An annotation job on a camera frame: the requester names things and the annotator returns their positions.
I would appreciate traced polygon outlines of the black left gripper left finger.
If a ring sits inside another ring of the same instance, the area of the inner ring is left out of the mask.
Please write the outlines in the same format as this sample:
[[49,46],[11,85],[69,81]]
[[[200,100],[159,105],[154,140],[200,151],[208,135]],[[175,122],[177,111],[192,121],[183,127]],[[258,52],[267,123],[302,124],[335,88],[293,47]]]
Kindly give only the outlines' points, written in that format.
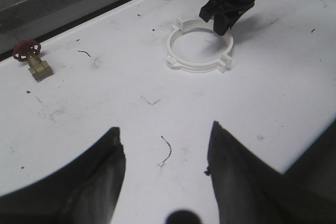
[[49,176],[1,196],[1,223],[110,223],[125,176],[120,129]]

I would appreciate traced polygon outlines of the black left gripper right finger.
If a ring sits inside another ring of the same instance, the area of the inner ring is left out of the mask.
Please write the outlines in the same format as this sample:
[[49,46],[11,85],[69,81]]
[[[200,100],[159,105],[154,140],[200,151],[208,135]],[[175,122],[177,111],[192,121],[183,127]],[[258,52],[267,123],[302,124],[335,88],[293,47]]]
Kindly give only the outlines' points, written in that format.
[[207,152],[220,223],[335,223],[335,202],[277,172],[214,121]]

